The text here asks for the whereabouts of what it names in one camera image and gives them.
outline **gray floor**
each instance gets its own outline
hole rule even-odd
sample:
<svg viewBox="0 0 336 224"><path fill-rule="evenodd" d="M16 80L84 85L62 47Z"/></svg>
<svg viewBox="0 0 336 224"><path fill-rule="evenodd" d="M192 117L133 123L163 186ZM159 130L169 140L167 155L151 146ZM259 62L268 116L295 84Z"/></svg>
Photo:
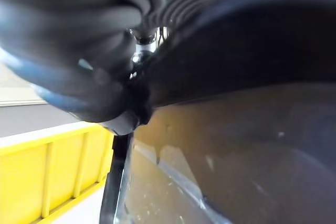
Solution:
<svg viewBox="0 0 336 224"><path fill-rule="evenodd" d="M49 104L0 107L0 137L78 122Z"/></svg>

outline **white surface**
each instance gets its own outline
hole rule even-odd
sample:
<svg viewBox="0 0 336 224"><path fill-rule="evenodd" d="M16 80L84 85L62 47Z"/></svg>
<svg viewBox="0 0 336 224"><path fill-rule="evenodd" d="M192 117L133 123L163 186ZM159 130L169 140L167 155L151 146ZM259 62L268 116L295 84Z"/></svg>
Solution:
<svg viewBox="0 0 336 224"><path fill-rule="evenodd" d="M104 187L60 216L53 224L98 224Z"/></svg>
<svg viewBox="0 0 336 224"><path fill-rule="evenodd" d="M0 106L43 103L46 102L32 90L28 82L0 63Z"/></svg>

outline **yellow bin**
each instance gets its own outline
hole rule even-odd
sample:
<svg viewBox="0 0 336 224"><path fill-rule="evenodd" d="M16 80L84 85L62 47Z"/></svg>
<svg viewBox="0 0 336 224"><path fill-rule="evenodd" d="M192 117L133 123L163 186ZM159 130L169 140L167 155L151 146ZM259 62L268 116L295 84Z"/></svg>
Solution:
<svg viewBox="0 0 336 224"><path fill-rule="evenodd" d="M0 223L48 223L104 185L113 135L74 123L0 138Z"/></svg>

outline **black hose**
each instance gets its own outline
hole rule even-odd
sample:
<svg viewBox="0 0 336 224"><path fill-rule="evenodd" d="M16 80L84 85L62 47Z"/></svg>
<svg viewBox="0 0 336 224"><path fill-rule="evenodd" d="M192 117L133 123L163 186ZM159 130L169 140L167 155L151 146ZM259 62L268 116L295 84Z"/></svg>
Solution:
<svg viewBox="0 0 336 224"><path fill-rule="evenodd" d="M163 1L0 0L3 61L48 103L85 121L108 121L132 103L135 40L127 28Z"/></svg>

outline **floor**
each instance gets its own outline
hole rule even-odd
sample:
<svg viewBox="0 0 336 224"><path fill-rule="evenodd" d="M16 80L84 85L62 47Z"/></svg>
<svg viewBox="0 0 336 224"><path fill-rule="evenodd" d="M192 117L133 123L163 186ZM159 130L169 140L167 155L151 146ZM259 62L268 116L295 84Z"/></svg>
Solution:
<svg viewBox="0 0 336 224"><path fill-rule="evenodd" d="M53 224L98 224L103 192L102 187L53 221Z"/></svg>

